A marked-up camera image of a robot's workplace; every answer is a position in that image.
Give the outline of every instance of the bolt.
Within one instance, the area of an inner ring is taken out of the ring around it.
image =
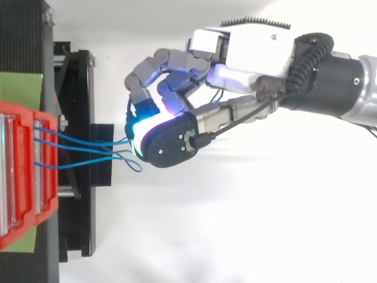
[[[59,116],[59,129],[65,131],[65,128],[68,127],[68,121],[65,119],[64,115]]]
[[[55,15],[55,11],[51,8],[48,8],[42,16],[42,21],[45,24],[47,24],[49,27],[52,27],[55,25],[54,15]]]
[[[89,65],[92,68],[95,68],[97,66],[97,60],[95,59],[95,57],[90,57],[90,59],[89,59]]]

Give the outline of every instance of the robotic hand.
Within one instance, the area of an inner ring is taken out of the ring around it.
[[[290,25],[259,18],[198,29],[186,52],[159,49],[125,79],[131,91],[125,132],[136,155],[156,167],[192,158],[240,123],[265,119],[278,107],[377,126],[377,58],[332,51],[333,39],[314,33],[294,39]],[[160,75],[161,113],[146,89]],[[244,94],[194,108],[201,85]],[[131,112],[131,103],[135,115]]]

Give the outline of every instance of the black panel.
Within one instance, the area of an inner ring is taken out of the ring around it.
[[[113,124],[92,124],[91,125],[91,140],[101,140],[104,142],[112,142],[114,140],[114,125]],[[104,157],[100,154],[94,154],[93,159]],[[92,186],[103,187],[111,186],[111,171],[113,161],[107,160],[100,163],[94,163],[92,166]]]
[[[42,24],[42,11],[47,7],[42,0],[0,0],[0,71],[44,73],[42,29],[52,29]],[[0,282],[58,283],[58,263],[55,213],[37,227],[33,254],[0,253]]]
[[[42,74],[41,0],[0,0],[0,72]]]
[[[90,67],[91,54],[80,50],[68,53],[63,66],[55,68],[58,101],[62,113],[69,121],[64,134],[86,140],[113,141],[114,126],[93,124],[93,68]],[[66,141],[69,146],[77,146]],[[86,152],[67,151],[70,163],[103,157]],[[59,184],[72,186],[72,178],[77,183],[77,198],[59,199],[59,241],[60,260],[66,261],[67,251],[81,250],[82,256],[95,252],[95,186],[111,185],[112,162],[101,162],[60,171]]]

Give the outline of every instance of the blue wire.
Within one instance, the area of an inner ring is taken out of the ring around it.
[[[63,146],[61,144],[56,144],[56,143],[50,143],[46,140],[41,140],[41,139],[37,139],[37,138],[34,138],[34,140],[36,142],[40,142],[40,143],[43,143],[43,144],[47,144],[49,146],[55,146],[55,147],[59,147],[60,149],[67,149],[67,150],[75,150],[75,151],[79,151],[79,152],[91,152],[91,153],[96,153],[96,154],[103,154],[103,155],[112,155],[112,154],[119,154],[119,153],[122,153],[122,152],[129,152],[129,153],[132,153],[131,150],[119,150],[117,152],[114,152],[110,149],[107,149],[107,152],[102,152],[100,150],[94,150],[94,149],[85,149],[83,147],[72,147],[72,146]]]
[[[220,95],[220,97],[219,97],[219,99],[218,100],[216,100],[216,102],[215,103],[219,103],[220,102],[220,100],[223,98],[223,96],[224,96],[224,90],[222,90],[221,91],[221,95]]]
[[[73,167],[77,167],[77,166],[93,164],[93,163],[102,162],[102,161],[106,161],[106,160],[127,160],[130,163],[134,163],[134,164],[138,165],[140,167],[140,170],[142,170],[141,166],[137,162],[135,162],[131,159],[123,158],[123,157],[103,157],[103,158],[99,158],[99,159],[87,160],[87,161],[83,161],[83,162],[73,163],[73,164],[69,164],[69,165],[61,165],[61,166],[44,165],[44,164],[38,163],[38,162],[34,162],[34,165],[37,165],[39,167],[46,168],[46,169],[69,169],[69,168],[73,168]]]
[[[102,141],[102,140],[95,140],[95,142],[100,142],[100,143],[104,143],[104,141]],[[107,147],[102,147],[102,149],[104,149],[104,150],[107,150],[108,152],[111,152],[111,149],[108,149]],[[116,155],[117,156],[119,156],[119,157],[122,157],[122,158],[124,158],[122,155],[120,155],[119,153],[116,153]],[[143,168],[141,167],[141,165],[139,164],[139,163],[136,163],[137,164],[137,166],[140,168],[140,170],[137,170],[137,169],[135,169],[135,168],[133,168],[131,165],[130,165],[130,163],[125,159],[124,160],[126,163],[127,163],[127,165],[129,166],[129,168],[131,168],[133,171],[135,171],[135,172],[137,172],[137,173],[140,173],[141,171],[143,171]]]
[[[116,141],[116,142],[112,142],[112,143],[90,143],[88,141],[77,140],[77,139],[74,139],[72,137],[68,137],[68,136],[66,136],[64,134],[57,133],[55,131],[50,131],[50,130],[43,129],[43,128],[39,128],[39,127],[34,127],[34,130],[43,131],[44,133],[54,134],[55,136],[61,137],[62,139],[70,140],[71,142],[78,143],[78,144],[83,144],[85,146],[103,147],[103,146],[117,146],[117,145],[120,145],[120,144],[131,143],[130,140],[127,140],[127,141]]]
[[[216,98],[216,96],[219,94],[219,92],[220,92],[220,89],[218,89],[218,90],[216,91],[216,94],[212,97],[210,103],[213,102],[213,100]]]

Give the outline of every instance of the white wall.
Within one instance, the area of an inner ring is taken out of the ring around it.
[[[262,15],[335,50],[377,56],[371,1],[50,0],[55,40],[97,58],[95,120],[124,137],[124,78],[195,28]],[[196,104],[214,91],[203,87]],[[176,167],[114,162],[97,189],[97,251],[70,254],[61,282],[376,282],[376,140],[364,129],[284,109],[224,134]]]

